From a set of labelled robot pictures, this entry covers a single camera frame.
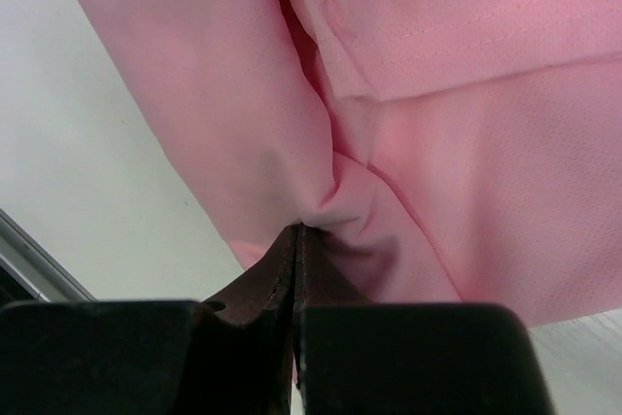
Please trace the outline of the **pink t-shirt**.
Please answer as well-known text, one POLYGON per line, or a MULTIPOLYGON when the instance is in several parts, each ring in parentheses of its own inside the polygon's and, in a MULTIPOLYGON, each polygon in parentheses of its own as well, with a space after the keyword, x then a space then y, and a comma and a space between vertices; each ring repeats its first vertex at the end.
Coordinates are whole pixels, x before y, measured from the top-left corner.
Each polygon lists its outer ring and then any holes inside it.
POLYGON ((621 0, 78 0, 254 264, 326 235, 386 301, 621 304, 621 0))

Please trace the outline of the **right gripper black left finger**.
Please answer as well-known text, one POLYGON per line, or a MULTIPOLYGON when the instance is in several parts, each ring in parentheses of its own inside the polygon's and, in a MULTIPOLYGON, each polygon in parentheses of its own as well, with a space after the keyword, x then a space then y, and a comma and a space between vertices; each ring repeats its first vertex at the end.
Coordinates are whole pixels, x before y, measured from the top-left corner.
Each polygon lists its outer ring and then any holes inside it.
POLYGON ((5 414, 287 414, 294 257, 285 228, 205 301, 24 302, 1 312, 5 414))

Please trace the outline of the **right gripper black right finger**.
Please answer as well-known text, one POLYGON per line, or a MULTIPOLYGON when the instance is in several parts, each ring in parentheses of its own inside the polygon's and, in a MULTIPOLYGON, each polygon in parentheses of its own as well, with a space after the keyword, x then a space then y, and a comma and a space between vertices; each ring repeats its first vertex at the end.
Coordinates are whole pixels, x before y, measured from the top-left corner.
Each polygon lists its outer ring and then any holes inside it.
POLYGON ((545 414, 528 332, 483 303, 380 304, 297 230, 294 347, 308 414, 545 414))

